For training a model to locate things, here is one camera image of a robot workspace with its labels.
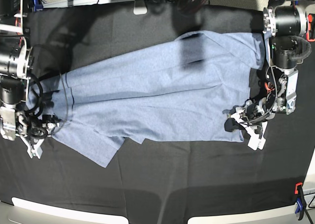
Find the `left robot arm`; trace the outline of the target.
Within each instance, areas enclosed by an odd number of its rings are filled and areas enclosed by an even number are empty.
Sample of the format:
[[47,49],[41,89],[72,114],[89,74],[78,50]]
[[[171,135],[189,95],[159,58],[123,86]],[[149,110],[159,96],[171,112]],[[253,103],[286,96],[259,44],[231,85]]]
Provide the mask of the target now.
[[263,10],[264,34],[267,41],[264,88],[266,96],[247,100],[234,108],[224,124],[228,132],[245,129],[262,136],[268,120],[276,113],[291,114],[296,108],[297,65],[312,51],[315,40],[315,16],[307,6],[315,0],[269,0]]

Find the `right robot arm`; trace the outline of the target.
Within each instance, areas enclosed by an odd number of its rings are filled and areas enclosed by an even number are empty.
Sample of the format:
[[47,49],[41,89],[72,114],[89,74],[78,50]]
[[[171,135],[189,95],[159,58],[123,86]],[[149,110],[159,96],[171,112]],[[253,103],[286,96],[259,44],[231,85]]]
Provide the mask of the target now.
[[28,0],[0,0],[0,133],[4,139],[19,137],[28,146],[39,146],[59,121],[47,115],[39,119],[43,88],[32,73],[32,47],[24,27],[28,6]]

